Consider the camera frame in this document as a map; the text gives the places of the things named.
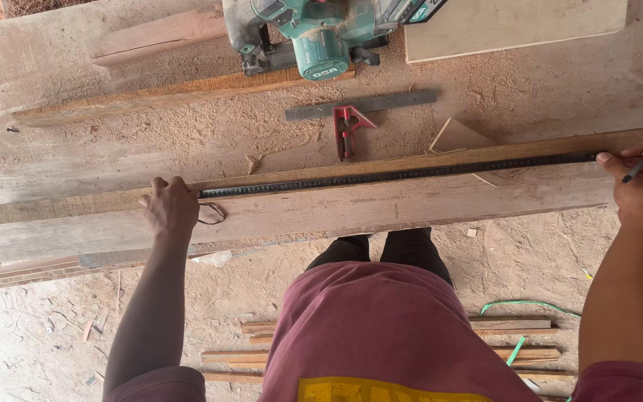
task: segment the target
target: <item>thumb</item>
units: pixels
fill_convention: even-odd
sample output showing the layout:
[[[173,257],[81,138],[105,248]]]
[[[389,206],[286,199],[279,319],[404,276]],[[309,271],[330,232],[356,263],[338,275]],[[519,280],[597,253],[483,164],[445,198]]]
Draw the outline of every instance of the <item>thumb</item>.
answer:
[[[138,198],[138,203],[147,208],[148,205],[150,205],[150,196],[141,195],[140,198]]]
[[[624,165],[620,158],[615,157],[609,152],[600,152],[596,156],[596,160],[600,165],[607,170],[609,173],[614,176],[615,179],[621,180],[627,173],[630,172],[630,169]]]

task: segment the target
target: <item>measuring tape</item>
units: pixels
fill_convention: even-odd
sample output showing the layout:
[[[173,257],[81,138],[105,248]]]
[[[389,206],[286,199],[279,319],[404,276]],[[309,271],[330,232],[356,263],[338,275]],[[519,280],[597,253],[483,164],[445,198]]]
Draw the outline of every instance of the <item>measuring tape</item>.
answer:
[[[489,172],[492,170],[530,168],[532,166],[563,165],[566,163],[592,162],[596,160],[596,152],[577,152],[572,154],[557,154],[544,157],[526,157],[493,162],[475,162],[462,165],[428,167],[424,169],[399,170],[396,172],[371,173],[368,175],[341,176],[294,182],[269,183],[264,185],[249,185],[200,190],[204,199],[228,197],[230,195],[264,194],[270,192],[293,191],[296,189],[313,189],[323,187],[340,187],[355,184],[378,182],[393,182],[404,179],[435,178],[438,176],[463,175],[466,173]]]

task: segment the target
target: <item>marker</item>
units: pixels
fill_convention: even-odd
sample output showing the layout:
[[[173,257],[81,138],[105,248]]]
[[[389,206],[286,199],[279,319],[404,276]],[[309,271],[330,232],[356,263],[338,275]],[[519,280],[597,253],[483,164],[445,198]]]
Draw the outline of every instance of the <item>marker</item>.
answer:
[[[631,181],[631,179],[634,179],[634,176],[636,176],[639,173],[639,170],[643,168],[643,155],[642,155],[642,160],[640,160],[627,174],[624,176],[623,179],[621,179],[622,183],[628,183]]]

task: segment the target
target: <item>maroon t-shirt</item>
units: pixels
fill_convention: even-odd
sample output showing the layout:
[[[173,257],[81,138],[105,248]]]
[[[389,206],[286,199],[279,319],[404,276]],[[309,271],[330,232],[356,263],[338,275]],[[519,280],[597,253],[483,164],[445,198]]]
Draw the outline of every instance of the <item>maroon t-shirt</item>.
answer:
[[[153,371],[107,401],[204,401],[190,368]],[[421,268],[336,262],[292,282],[269,349],[260,402],[537,402],[470,327],[448,283]],[[602,362],[574,402],[643,401],[643,364]]]

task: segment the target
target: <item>green circular saw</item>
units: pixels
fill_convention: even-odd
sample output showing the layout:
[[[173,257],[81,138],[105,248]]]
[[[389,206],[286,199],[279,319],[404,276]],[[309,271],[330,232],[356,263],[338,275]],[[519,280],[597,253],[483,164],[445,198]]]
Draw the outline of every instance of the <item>green circular saw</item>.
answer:
[[[223,0],[232,47],[246,76],[296,65],[317,81],[350,63],[381,63],[372,49],[388,45],[399,23],[428,21],[447,0]],[[267,24],[291,41],[272,44]]]

